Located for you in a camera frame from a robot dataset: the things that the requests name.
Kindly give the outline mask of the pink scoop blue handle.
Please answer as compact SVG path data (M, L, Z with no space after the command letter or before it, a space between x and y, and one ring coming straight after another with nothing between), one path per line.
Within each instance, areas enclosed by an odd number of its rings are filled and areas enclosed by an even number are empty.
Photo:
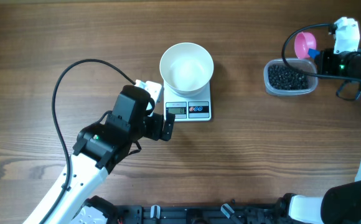
M299 32L294 40L294 52L298 59L315 59L320 51L316 49L317 42L310 32Z

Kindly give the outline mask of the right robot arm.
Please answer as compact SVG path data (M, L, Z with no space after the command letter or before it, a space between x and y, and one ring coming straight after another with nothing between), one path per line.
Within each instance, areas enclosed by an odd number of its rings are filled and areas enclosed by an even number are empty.
M324 27L334 36L334 47L304 53L317 65L315 77L342 80L344 85L358 83L361 99L361 38L356 21L341 17ZM302 223L361 223L361 161L352 183L333 187L322 197L292 195L286 215Z

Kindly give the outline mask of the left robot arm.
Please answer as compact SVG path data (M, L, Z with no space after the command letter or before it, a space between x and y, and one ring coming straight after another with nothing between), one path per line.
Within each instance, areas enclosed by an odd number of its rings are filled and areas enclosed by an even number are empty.
M153 82L124 86L114 108L79 132L61 175L26 223L70 223L115 166L141 151L130 150L139 139L169 141L175 117L154 112L163 89Z

